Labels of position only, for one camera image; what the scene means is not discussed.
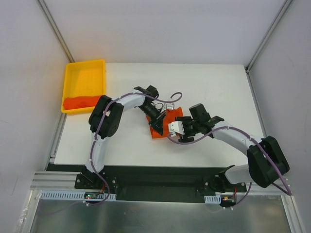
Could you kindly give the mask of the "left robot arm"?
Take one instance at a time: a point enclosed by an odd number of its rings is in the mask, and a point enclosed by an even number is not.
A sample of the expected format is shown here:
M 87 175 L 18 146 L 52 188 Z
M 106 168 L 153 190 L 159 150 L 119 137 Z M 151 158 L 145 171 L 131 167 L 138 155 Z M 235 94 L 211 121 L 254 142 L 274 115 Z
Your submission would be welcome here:
M 100 97 L 88 120 L 93 142 L 89 160 L 81 172 L 87 185 L 93 189 L 102 185 L 103 178 L 97 172 L 102 171 L 104 167 L 107 144 L 116 133 L 124 111 L 138 107 L 149 117 L 149 126 L 163 135 L 163 121 L 166 114 L 152 105 L 152 101 L 157 97 L 158 91 L 153 86 L 147 89 L 135 87 L 131 93 L 116 99 L 106 95 Z

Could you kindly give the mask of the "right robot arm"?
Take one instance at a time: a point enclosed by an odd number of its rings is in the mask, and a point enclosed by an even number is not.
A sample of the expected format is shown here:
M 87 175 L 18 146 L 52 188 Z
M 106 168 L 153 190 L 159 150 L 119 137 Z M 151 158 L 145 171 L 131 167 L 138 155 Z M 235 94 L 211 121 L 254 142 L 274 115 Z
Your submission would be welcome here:
M 255 182 L 266 188 L 277 179 L 284 181 L 283 175 L 290 170 L 290 166 L 274 137 L 251 136 L 219 116 L 211 117 L 202 104 L 192 106 L 190 114 L 176 117 L 169 124 L 168 137 L 178 135 L 178 144 L 190 145 L 197 142 L 194 137 L 200 133 L 203 137 L 209 136 L 227 143 L 247 157 L 246 165 L 231 165 L 217 174 L 210 181 L 211 188 L 228 192 L 239 183 Z

